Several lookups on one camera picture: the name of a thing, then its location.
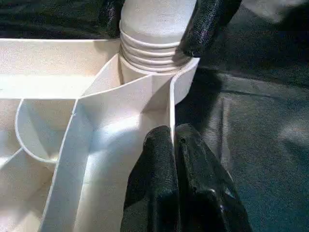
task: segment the plastic divider wall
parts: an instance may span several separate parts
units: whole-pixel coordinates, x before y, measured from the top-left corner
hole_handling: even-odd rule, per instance
[[[173,136],[174,105],[198,59],[150,74],[126,62],[118,40],[0,39],[0,47],[0,231],[119,231],[144,137],[159,125]],[[20,78],[30,82],[10,92]],[[44,78],[53,83],[29,87]]]

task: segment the white plastic tray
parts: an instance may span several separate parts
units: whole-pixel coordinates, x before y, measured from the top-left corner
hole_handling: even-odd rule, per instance
[[[141,72],[119,40],[0,40],[0,232],[118,232],[144,137],[168,125],[198,59]]]

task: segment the dark fabric surface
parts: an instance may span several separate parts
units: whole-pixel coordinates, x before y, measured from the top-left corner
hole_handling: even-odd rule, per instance
[[[110,38],[102,26],[102,0],[4,0],[0,37],[45,39]]]
[[[290,27],[274,25],[241,6],[199,66],[245,79],[309,87],[309,24],[296,30],[294,19],[286,18]],[[304,22],[299,15],[298,25]]]
[[[125,0],[104,0],[100,14],[100,23],[109,37],[119,38],[121,9]]]
[[[309,90],[199,69],[176,106],[232,175],[255,232],[308,231]]]

